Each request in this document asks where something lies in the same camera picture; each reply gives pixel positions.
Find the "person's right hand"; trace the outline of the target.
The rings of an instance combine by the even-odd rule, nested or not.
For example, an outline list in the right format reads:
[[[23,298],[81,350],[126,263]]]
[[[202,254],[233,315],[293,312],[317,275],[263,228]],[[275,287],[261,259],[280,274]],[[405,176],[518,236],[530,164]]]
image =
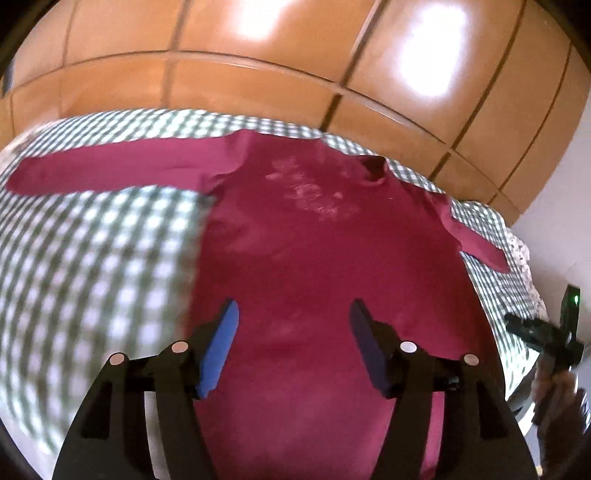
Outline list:
[[[549,475],[581,444],[590,426],[588,399],[574,372],[552,375],[541,366],[537,367],[532,383],[532,398],[536,406],[546,400],[554,404],[537,427],[542,471]]]

